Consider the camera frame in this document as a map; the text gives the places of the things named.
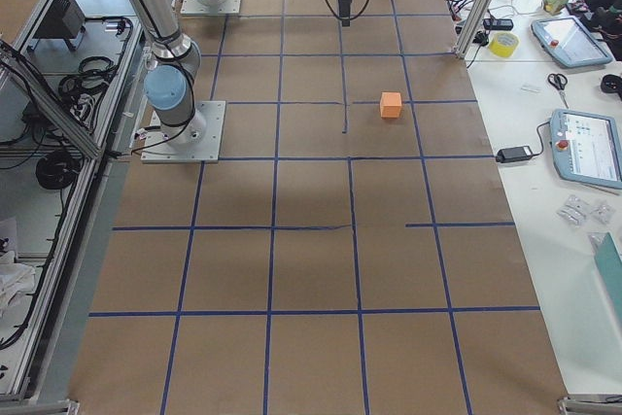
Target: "white tabletop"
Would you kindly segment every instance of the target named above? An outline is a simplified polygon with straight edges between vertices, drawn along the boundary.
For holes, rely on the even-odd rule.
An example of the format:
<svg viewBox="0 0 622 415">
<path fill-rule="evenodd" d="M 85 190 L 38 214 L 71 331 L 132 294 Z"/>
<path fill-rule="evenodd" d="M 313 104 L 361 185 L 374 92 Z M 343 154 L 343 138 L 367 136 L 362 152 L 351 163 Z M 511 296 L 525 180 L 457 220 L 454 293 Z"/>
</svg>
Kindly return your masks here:
<svg viewBox="0 0 622 415">
<path fill-rule="evenodd" d="M 495 152 L 523 145 L 539 151 L 536 127 L 563 107 L 557 90 L 546 82 L 550 73 L 568 77 L 566 94 L 571 109 L 611 116 L 622 124 L 620 98 L 600 90 L 601 77 L 620 74 L 622 63 L 560 68 L 529 29 L 533 20 L 550 17 L 540 4 L 541 0 L 512 1 L 516 11 L 528 15 L 516 15 L 509 7 L 494 9 L 496 17 L 513 19 L 512 32 L 520 39 L 518 49 L 510 58 L 482 49 L 468 69 Z M 509 5 L 509 0 L 494 0 L 491 7 L 499 5 Z M 467 63 L 476 49 L 470 48 Z M 622 196 L 560 179 L 548 145 L 548 128 L 542 134 L 542 156 L 500 165 L 503 185 L 569 393 L 620 394 L 622 326 L 594 263 L 588 233 L 610 231 L 618 247 L 622 245 Z M 616 210 L 611 224 L 590 220 L 579 228 L 568 225 L 556 211 L 570 194 L 590 203 L 605 200 Z"/>
</svg>

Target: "black round object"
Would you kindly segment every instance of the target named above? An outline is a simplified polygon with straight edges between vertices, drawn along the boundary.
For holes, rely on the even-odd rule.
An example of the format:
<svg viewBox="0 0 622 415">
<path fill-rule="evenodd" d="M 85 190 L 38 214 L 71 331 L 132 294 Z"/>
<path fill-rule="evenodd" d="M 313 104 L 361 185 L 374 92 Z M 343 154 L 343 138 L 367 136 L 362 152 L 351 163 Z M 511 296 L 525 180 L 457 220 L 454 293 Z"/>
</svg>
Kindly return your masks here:
<svg viewBox="0 0 622 415">
<path fill-rule="evenodd" d="M 62 190 L 74 183 L 80 168 L 77 159 L 64 150 L 58 150 L 39 159 L 35 175 L 44 189 Z"/>
</svg>

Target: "scissors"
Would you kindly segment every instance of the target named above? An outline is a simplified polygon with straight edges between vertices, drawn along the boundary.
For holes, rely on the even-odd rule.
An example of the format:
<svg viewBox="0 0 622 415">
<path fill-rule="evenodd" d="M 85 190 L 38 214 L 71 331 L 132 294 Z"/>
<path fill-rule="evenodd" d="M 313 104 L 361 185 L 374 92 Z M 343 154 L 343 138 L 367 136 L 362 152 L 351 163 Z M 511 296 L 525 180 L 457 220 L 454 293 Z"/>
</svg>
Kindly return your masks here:
<svg viewBox="0 0 622 415">
<path fill-rule="evenodd" d="M 564 91 L 564 88 L 566 88 L 566 85 L 568 84 L 568 78 L 566 78 L 566 75 L 561 73 L 551 73 L 548 76 L 548 84 L 557 89 L 557 92 L 560 93 L 560 97 L 562 98 L 562 102 L 564 102 L 564 106 L 569 109 L 568 102 L 566 102 L 566 92 Z"/>
</svg>

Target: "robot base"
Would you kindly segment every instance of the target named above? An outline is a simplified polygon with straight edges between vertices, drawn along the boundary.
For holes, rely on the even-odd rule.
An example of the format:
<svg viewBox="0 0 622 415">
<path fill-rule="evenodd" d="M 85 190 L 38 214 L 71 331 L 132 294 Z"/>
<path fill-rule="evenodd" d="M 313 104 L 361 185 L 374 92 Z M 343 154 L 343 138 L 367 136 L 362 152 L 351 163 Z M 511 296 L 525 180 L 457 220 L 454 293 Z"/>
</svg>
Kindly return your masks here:
<svg viewBox="0 0 622 415">
<path fill-rule="evenodd" d="M 224 101 L 197 101 L 196 112 L 200 112 L 207 122 L 203 138 L 196 143 L 172 146 L 162 143 L 154 148 L 145 150 L 141 160 L 145 163 L 176 163 L 176 162 L 218 162 L 223 139 L 223 123 L 225 122 Z M 152 116 L 150 125 L 159 125 L 156 113 Z M 162 133 L 153 132 L 147 136 L 145 146 L 164 141 Z"/>
<path fill-rule="evenodd" d="M 209 17 L 239 14 L 242 0 L 226 0 L 221 5 L 213 7 L 201 4 L 198 0 L 184 0 L 181 14 L 184 17 Z"/>
</svg>

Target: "blue joint cap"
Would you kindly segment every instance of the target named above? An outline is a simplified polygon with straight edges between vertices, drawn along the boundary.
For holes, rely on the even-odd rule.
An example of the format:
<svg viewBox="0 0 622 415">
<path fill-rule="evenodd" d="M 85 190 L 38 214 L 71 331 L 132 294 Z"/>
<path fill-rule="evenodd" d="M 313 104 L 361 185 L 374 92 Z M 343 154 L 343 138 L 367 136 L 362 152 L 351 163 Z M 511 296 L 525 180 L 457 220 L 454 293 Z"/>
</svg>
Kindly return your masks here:
<svg viewBox="0 0 622 415">
<path fill-rule="evenodd" d="M 159 111 L 175 109 L 184 100 L 186 77 L 171 65 L 160 65 L 147 74 L 143 90 L 149 102 Z"/>
</svg>

